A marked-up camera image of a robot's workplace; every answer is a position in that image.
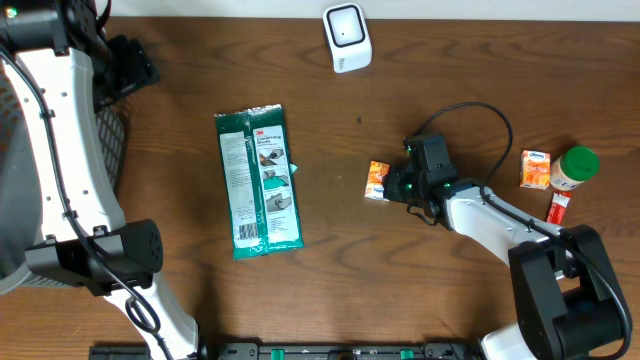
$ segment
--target white wall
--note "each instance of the white wall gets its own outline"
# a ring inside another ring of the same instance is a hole
[[[114,16],[320,18],[332,0],[113,0]],[[99,9],[106,0],[96,0]],[[367,18],[640,21],[640,0],[357,0]]]

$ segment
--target orange packet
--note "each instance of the orange packet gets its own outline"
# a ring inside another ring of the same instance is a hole
[[[364,189],[364,197],[375,200],[389,201],[384,198],[384,178],[389,174],[389,164],[372,161],[369,166],[369,177]]]
[[[540,151],[525,150],[521,157],[520,187],[546,189],[549,187],[551,156]]]

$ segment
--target small snack packet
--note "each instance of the small snack packet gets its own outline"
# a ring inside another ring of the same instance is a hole
[[[374,200],[389,201],[384,198],[384,178],[389,174],[389,164],[372,161],[369,166],[369,177],[364,189],[364,197]]]
[[[549,209],[549,215],[547,215],[547,222],[551,224],[560,225],[564,218],[564,212],[569,206],[569,200],[571,199],[571,193],[568,191],[554,191],[553,199],[551,200],[551,208]]]
[[[549,187],[551,156],[539,151],[525,150],[521,159],[520,187],[542,190]]]

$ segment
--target cable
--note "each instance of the cable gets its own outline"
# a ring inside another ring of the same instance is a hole
[[[100,17],[96,20],[96,32],[99,34],[104,26],[107,24],[107,20],[109,20],[109,16],[111,15],[111,0],[107,0],[107,5],[104,8],[104,11],[100,15]]]
[[[625,309],[624,305],[622,304],[622,300],[620,299],[620,296],[618,295],[618,293],[613,289],[613,287],[611,286],[611,283],[604,277],[604,275],[598,269],[598,267],[591,260],[589,260],[581,251],[571,247],[571,245],[566,240],[536,225],[536,219],[531,218],[527,220],[518,216],[517,214],[510,212],[507,209],[502,208],[500,205],[496,204],[493,200],[491,200],[490,195],[487,195],[485,193],[485,188],[493,178],[493,175],[496,173],[496,171],[498,171],[498,169],[500,168],[504,160],[507,158],[507,155],[509,155],[509,152],[511,151],[511,146],[513,145],[513,129],[511,128],[511,123],[509,122],[509,119],[507,118],[507,116],[495,106],[484,103],[484,102],[472,101],[472,102],[463,102],[463,103],[453,104],[431,115],[422,124],[422,126],[420,126],[420,128],[414,134],[414,136],[422,133],[424,129],[426,129],[427,126],[440,115],[445,114],[451,110],[455,110],[463,107],[483,107],[483,108],[489,109],[493,111],[495,114],[497,114],[500,117],[500,119],[502,119],[505,127],[507,128],[507,134],[508,134],[507,147],[504,153],[502,154],[502,156],[500,157],[500,159],[498,160],[498,162],[496,163],[496,165],[491,169],[491,171],[489,171],[489,175],[487,175],[487,177],[485,178],[484,182],[482,183],[482,186],[480,186],[480,196],[482,197],[482,200],[487,204],[491,205],[496,210],[503,213],[504,215],[509,216],[512,219],[526,225],[530,230],[537,231],[542,235],[548,237],[556,245],[560,246],[563,250],[569,252],[574,257],[574,259],[582,263],[582,265],[584,265],[587,269],[589,269],[589,271],[591,271],[591,273],[594,274],[596,278],[598,278],[598,280],[600,280],[600,282],[607,289],[607,292],[611,294],[611,298],[613,299],[616,309],[618,310],[618,315],[620,316],[620,320],[622,321],[623,340],[622,340],[622,345],[620,345],[620,348],[615,353],[607,356],[589,356],[589,357],[586,357],[586,359],[593,359],[593,360],[620,359],[622,356],[624,356],[624,354],[627,352],[627,350],[629,350],[629,347],[631,346],[631,331],[632,331],[631,316],[628,313],[628,310]]]
[[[424,193],[424,181],[427,179],[427,170],[421,170],[420,173],[418,174],[418,198],[421,199],[422,201],[422,212],[423,214],[417,213],[417,212],[411,212],[411,208],[415,207],[415,205],[409,205],[407,206],[407,212],[413,216],[416,216],[417,218],[419,218],[420,220],[422,220],[425,224],[429,225],[429,226],[436,226],[438,225],[438,218],[434,216],[433,219],[431,219],[431,221],[429,221],[427,219],[427,213],[426,213],[426,194]]]
[[[92,243],[90,243],[87,237],[83,234],[80,224],[78,224],[78,221],[75,218],[75,213],[73,209],[71,209],[71,206],[69,205],[69,200],[68,200],[69,197],[67,196],[67,191],[64,186],[64,181],[62,180],[62,171],[60,169],[60,159],[59,159],[58,150],[56,147],[55,135],[53,133],[53,124],[51,123],[51,118],[52,118],[51,112],[47,107],[46,101],[42,96],[42,93],[40,92],[39,88],[33,83],[31,78],[29,78],[29,76],[25,73],[25,71],[16,63],[15,59],[9,53],[9,51],[4,46],[4,44],[0,44],[0,57],[2,57],[2,59],[4,59],[4,61],[6,61],[16,71],[18,76],[20,76],[20,78],[24,81],[25,85],[27,85],[29,90],[31,90],[34,97],[36,98],[36,102],[38,103],[38,106],[40,107],[40,112],[41,112],[40,116],[44,120],[44,127],[45,127],[45,132],[47,134],[47,140],[49,145],[49,153],[51,155],[51,165],[53,167],[53,174],[56,181],[56,186],[58,188],[58,194],[60,196],[62,208],[64,210],[64,216],[69,221],[69,225],[71,226],[71,229],[76,234],[76,236],[78,237],[78,240],[80,241],[80,244],[85,249],[85,251],[89,254],[91,259],[93,259],[96,263],[98,263],[98,265],[116,283],[118,283],[123,289],[125,289],[127,292],[129,292],[129,294],[131,294],[131,298],[127,300],[127,303],[125,305],[127,315],[129,316],[129,319],[131,320],[131,322],[140,330],[146,333],[152,334],[154,338],[158,340],[159,345],[160,343],[164,344],[164,340],[162,338],[159,338],[159,336],[156,337],[156,335],[158,335],[158,331],[160,331],[160,318],[158,317],[158,314],[155,312],[151,304],[149,304],[149,302],[144,297],[142,297],[135,289],[131,288],[122,279],[120,279],[118,275],[116,275],[113,269],[109,267],[109,265],[104,261],[102,256],[98,254],[98,252],[96,251]],[[142,304],[142,307],[147,311],[149,316],[151,316],[151,319],[153,320],[153,326],[149,324],[149,322],[147,321],[145,316],[142,314],[142,312],[139,312],[139,315],[142,315],[140,317],[141,320],[138,317],[133,315],[133,312],[131,311],[131,306],[132,306],[131,304],[135,304],[135,307],[137,307],[138,303]],[[165,352],[165,356],[167,356],[167,360],[172,360],[171,354],[169,354],[168,351]]]

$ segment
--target jar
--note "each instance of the jar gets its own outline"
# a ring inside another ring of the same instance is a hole
[[[600,160],[586,146],[575,146],[551,165],[551,185],[569,191],[591,179],[600,170]]]

